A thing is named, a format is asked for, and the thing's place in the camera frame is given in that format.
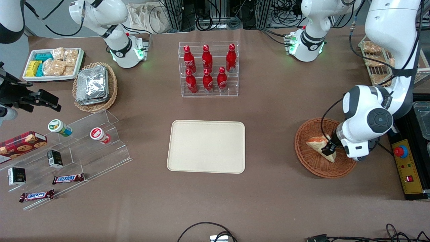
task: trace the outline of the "clear acrylic stand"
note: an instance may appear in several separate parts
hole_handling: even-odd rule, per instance
[[[226,56],[228,53],[228,46],[233,43],[236,45],[236,71],[234,73],[226,73],[227,74],[227,87],[228,90],[225,93],[220,93],[217,85],[217,76],[218,70],[221,66],[226,65]],[[202,54],[203,54],[203,45],[209,45],[210,52],[213,57],[213,93],[206,94],[203,88],[203,63],[202,63]],[[184,62],[184,46],[188,45],[190,47],[190,51],[194,56],[194,60],[196,62],[197,71],[194,74],[194,77],[197,81],[197,86],[199,91],[195,94],[192,94],[187,87],[187,83],[185,82],[185,62]],[[181,94],[183,97],[208,97],[208,96],[238,96],[239,95],[239,42],[237,41],[219,41],[219,42],[179,42],[178,49],[178,60],[179,60],[179,78],[181,79]]]
[[[117,122],[118,119],[109,111],[102,110],[70,124],[73,133],[68,137],[49,133],[46,135],[48,145],[23,155],[22,158],[8,161],[5,163],[8,166],[0,169],[0,177],[7,177],[7,170],[10,167],[25,169],[27,182],[21,186],[9,186],[9,192],[17,194],[16,202],[24,192],[46,192],[51,189],[54,189],[54,199],[56,199],[132,160],[126,145],[118,137],[114,126]],[[101,127],[111,136],[108,144],[101,144],[91,139],[89,133],[95,127]],[[48,165],[46,153],[51,149],[61,153],[62,168],[56,169]],[[54,176],[78,173],[85,173],[85,181],[52,185]],[[41,199],[25,202],[23,209],[32,210],[49,201],[49,199]]]

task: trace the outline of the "coca-cola bottle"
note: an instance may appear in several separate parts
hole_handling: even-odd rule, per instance
[[[204,69],[203,74],[204,74],[203,86],[205,87],[205,93],[206,94],[212,93],[214,91],[214,89],[213,89],[213,85],[212,85],[211,73],[209,72],[208,69]]]
[[[213,64],[212,54],[209,52],[209,45],[207,44],[203,46],[202,60],[203,60],[203,68],[208,69],[209,73],[212,73],[212,64]]]
[[[187,67],[187,69],[190,69],[193,74],[196,73],[197,68],[196,68],[196,62],[194,61],[194,56],[190,51],[190,47],[188,45],[184,46],[184,62],[185,62],[185,66]]]
[[[187,69],[185,71],[185,74],[187,74],[187,78],[185,78],[185,81],[187,82],[187,87],[190,90],[191,94],[195,94],[199,91],[199,88],[197,87],[196,78],[193,76],[193,73],[190,69]]]
[[[225,93],[227,91],[227,75],[225,74],[225,68],[220,67],[217,76],[218,90],[220,93]]]
[[[227,65],[225,66],[227,69],[227,72],[229,72],[229,73],[233,73],[236,71],[236,58],[237,58],[237,56],[236,56],[236,51],[234,51],[234,49],[235,49],[235,46],[234,46],[234,44],[231,43],[228,46],[228,53],[227,53],[227,57],[226,57]]]

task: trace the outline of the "yellow control panel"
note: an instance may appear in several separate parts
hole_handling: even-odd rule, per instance
[[[399,170],[404,193],[422,193],[423,188],[410,152],[411,149],[409,148],[408,140],[399,141],[391,146],[394,151],[394,158]]]

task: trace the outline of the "brown tablecloth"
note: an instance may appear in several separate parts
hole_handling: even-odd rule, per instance
[[[358,28],[354,44],[361,38]],[[221,223],[239,241],[302,241],[332,236],[385,236],[392,223],[408,235],[428,229],[428,202],[404,201],[392,157],[377,148],[348,176],[320,179],[299,162],[293,145],[298,127],[320,117],[356,84],[370,84],[364,62],[348,46],[348,29],[332,29],[313,62],[286,56],[282,45],[259,31],[208,31],[154,35],[148,60],[122,69],[102,38],[31,37],[30,49],[80,47],[85,63],[105,62],[119,91],[110,111],[133,161],[33,211],[0,186],[2,241],[175,241],[189,225]],[[240,93],[236,98],[182,98],[178,42],[240,42]],[[73,105],[72,83],[35,84],[60,98],[62,111],[19,110],[0,129],[3,140],[28,130],[47,133],[59,118],[71,123],[88,113]],[[420,91],[429,90],[426,84]],[[342,120],[341,105],[329,118]],[[242,174],[172,172],[166,167],[174,120],[240,121],[246,127]],[[201,226],[184,241],[208,241],[221,230]]]

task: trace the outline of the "white tray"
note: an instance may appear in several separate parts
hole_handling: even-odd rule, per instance
[[[167,168],[242,173],[245,170],[245,126],[241,122],[227,121],[174,121]]]
[[[22,79],[29,81],[29,82],[50,82],[50,81],[62,81],[62,80],[73,80],[75,78],[75,76],[78,74],[78,71],[80,69],[80,65],[82,63],[82,59],[83,59],[83,50],[81,48],[66,48],[66,49],[73,49],[73,50],[78,50],[78,58],[76,60],[76,64],[75,64],[75,70],[73,71],[72,75],[67,75],[67,76],[54,76],[54,77],[26,77],[25,76],[25,71],[28,68],[28,64],[30,63],[30,61],[34,60],[34,57],[36,54],[39,53],[48,53],[51,52],[51,50],[53,49],[46,49],[46,50],[32,50],[30,53],[30,57],[28,57],[27,60],[27,64],[25,65],[25,69],[24,69],[24,73],[22,73]]]

